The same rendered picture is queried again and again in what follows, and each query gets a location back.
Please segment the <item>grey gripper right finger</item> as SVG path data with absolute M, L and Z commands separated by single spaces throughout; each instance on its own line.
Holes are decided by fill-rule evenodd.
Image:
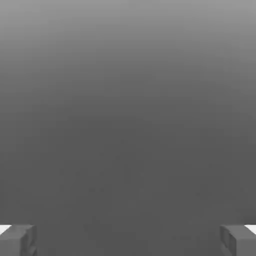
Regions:
M 222 256 L 256 256 L 256 224 L 221 225 Z

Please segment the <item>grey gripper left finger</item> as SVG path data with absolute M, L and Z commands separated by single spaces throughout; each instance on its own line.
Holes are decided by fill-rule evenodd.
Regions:
M 37 226 L 0 224 L 0 256 L 38 256 Z

